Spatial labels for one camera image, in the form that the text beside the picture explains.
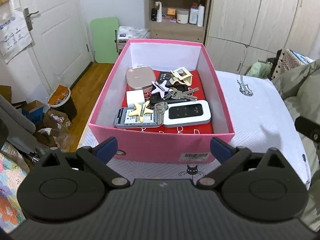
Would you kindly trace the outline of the white door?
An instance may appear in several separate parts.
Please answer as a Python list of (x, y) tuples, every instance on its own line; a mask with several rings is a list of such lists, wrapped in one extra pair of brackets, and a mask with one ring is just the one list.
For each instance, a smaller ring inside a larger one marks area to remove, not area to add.
[(93, 61), (80, 0), (20, 0), (20, 5), (29, 10), (41, 82), (48, 92), (71, 87)]

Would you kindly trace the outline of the cream star hair clip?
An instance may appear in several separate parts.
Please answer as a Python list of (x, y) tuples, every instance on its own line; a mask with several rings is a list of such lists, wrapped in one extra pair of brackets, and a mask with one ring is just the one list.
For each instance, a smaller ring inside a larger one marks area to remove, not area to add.
[(154, 113), (154, 110), (148, 108), (149, 104), (150, 104), (149, 100), (144, 102), (142, 105), (139, 103), (134, 103), (135, 109), (132, 112), (130, 112), (128, 116), (138, 116), (139, 121), (143, 123), (144, 115)]

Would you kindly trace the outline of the cream claw hair clip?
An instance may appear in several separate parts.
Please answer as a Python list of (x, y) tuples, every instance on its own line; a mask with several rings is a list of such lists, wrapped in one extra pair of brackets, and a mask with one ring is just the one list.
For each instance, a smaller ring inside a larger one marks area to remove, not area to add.
[(176, 70), (171, 70), (171, 78), (169, 82), (171, 85), (179, 83), (180, 85), (191, 86), (193, 81), (193, 75), (186, 68), (181, 67)]

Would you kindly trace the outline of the grey old mobile phone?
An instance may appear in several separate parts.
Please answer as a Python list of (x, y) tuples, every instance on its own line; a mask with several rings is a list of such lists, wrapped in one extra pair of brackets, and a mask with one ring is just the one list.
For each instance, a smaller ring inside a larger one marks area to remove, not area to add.
[(120, 108), (114, 119), (114, 126), (121, 129), (134, 128), (156, 128), (159, 127), (158, 116), (154, 110), (151, 113), (144, 113), (144, 120), (140, 122), (139, 116), (129, 116), (133, 108)]

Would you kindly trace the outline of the purple star hair clip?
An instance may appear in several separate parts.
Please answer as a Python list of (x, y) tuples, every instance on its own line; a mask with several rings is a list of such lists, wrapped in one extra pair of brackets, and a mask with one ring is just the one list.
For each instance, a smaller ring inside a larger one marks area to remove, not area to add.
[(160, 94), (160, 97), (164, 99), (165, 94), (169, 91), (169, 87), (167, 87), (167, 80), (164, 80), (162, 83), (158, 83), (157, 81), (152, 81), (152, 85), (155, 87), (151, 94)]

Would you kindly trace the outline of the pink cardboard box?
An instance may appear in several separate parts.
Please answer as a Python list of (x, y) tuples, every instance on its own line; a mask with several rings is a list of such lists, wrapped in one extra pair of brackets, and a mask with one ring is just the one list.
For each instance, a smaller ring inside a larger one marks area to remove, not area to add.
[[(126, 72), (131, 67), (148, 66), (159, 71), (179, 67), (196, 70), (204, 96), (209, 103), (212, 134), (155, 133), (118, 129), (114, 119), (126, 93)], [(217, 73), (203, 44), (188, 41), (132, 39), (116, 60), (93, 108), (88, 125), (98, 142), (115, 137), (118, 148), (125, 152), (120, 159), (150, 163), (179, 164), (181, 156), (198, 154), (198, 160), (210, 163), (210, 141), (218, 137), (230, 142), (235, 135), (225, 95)]]

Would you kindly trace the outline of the black white patterned bag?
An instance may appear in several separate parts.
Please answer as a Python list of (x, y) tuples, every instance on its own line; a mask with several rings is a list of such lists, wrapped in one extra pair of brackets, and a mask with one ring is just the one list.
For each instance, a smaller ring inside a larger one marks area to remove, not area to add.
[(313, 61), (313, 59), (290, 49), (279, 50), (268, 78), (270, 80), (276, 79), (291, 69), (310, 64)]

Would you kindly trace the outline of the bunch of keys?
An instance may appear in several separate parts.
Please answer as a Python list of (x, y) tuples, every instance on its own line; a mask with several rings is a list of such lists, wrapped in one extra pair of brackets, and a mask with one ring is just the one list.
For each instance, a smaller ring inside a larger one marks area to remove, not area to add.
[(173, 99), (173, 100), (181, 100), (186, 99), (189, 101), (196, 101), (197, 97), (193, 96), (193, 93), (199, 91), (199, 88), (193, 88), (182, 92), (176, 88), (170, 88), (167, 95), (164, 97), (164, 100)]

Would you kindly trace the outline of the trash bin with orange bag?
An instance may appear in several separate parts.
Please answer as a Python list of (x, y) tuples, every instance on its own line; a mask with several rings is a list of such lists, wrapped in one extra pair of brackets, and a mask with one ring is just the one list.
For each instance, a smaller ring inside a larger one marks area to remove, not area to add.
[(77, 109), (71, 97), (71, 90), (63, 85), (58, 85), (48, 98), (48, 105), (56, 111), (65, 113), (69, 120), (77, 116)]

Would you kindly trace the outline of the olive green jacket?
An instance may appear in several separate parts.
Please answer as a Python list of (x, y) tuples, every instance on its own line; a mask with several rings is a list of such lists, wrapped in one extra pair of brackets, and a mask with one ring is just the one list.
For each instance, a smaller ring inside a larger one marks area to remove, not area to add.
[(271, 116), (278, 124), (286, 117), (305, 117), (319, 124), (319, 59), (285, 72), (280, 77), (259, 79), (270, 90), (263, 96), (271, 106)]

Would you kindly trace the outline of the white pocket wifi router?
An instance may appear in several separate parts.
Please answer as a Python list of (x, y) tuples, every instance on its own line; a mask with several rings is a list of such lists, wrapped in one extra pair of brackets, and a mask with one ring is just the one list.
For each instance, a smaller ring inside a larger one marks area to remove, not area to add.
[(211, 117), (206, 100), (172, 103), (164, 112), (163, 125), (168, 128), (202, 125), (210, 122)]

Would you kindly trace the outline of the pink rounded compact case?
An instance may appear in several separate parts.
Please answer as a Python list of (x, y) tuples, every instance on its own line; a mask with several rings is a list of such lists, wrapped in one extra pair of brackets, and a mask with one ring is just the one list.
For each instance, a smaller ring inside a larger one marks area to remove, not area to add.
[(143, 90), (147, 93), (151, 92), (152, 82), (156, 81), (156, 76), (150, 67), (138, 66), (126, 72), (126, 81), (130, 90)]

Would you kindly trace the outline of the green folding table board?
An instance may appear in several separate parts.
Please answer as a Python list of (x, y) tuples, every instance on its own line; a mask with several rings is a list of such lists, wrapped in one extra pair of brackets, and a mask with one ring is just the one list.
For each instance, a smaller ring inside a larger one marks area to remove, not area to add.
[(114, 64), (118, 58), (116, 17), (97, 18), (90, 22), (94, 58), (97, 63)]

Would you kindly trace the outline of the black phone battery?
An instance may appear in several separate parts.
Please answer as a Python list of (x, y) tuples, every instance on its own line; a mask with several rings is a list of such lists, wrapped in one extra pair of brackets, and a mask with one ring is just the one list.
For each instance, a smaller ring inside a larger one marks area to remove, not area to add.
[(157, 82), (162, 83), (163, 81), (169, 81), (171, 77), (172, 77), (171, 72), (160, 72)]

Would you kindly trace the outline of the white charger cube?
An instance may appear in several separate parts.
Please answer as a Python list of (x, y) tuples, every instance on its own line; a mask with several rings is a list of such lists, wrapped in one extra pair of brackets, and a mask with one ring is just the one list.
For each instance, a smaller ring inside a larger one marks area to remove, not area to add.
[(129, 90), (126, 92), (126, 102), (128, 107), (134, 107), (135, 103), (142, 105), (145, 102), (144, 92), (140, 90)]

